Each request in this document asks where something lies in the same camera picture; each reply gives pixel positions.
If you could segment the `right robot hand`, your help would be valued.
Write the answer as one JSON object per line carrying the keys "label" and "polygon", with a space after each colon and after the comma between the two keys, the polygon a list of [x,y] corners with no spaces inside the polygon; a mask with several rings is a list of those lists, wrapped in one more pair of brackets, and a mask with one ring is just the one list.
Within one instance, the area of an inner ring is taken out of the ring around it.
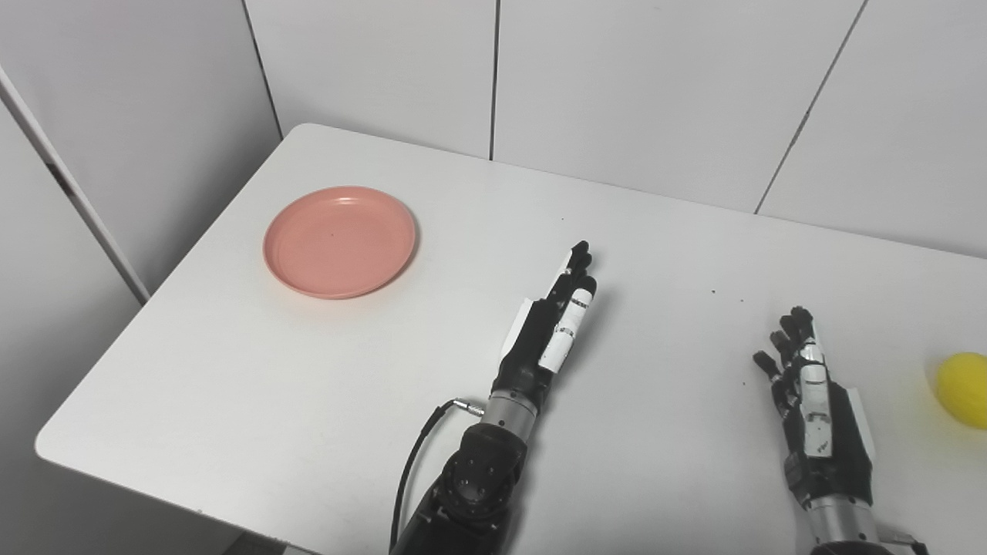
{"label": "right robot hand", "polygon": [[871,505],[873,461],[850,393],[832,379],[814,317],[794,306],[779,325],[770,334],[779,358],[758,351],[752,359],[768,378],[782,422],[787,488],[801,506],[825,496]]}

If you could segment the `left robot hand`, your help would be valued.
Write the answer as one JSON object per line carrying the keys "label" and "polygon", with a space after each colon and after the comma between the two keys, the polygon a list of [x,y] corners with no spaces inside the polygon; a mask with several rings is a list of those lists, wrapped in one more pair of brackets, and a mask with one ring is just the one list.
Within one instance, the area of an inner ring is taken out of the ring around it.
{"label": "left robot hand", "polygon": [[525,300],[512,324],[492,393],[514,394],[542,410],[595,299],[597,281],[589,274],[591,262],[590,244],[578,242],[567,252],[547,294]]}

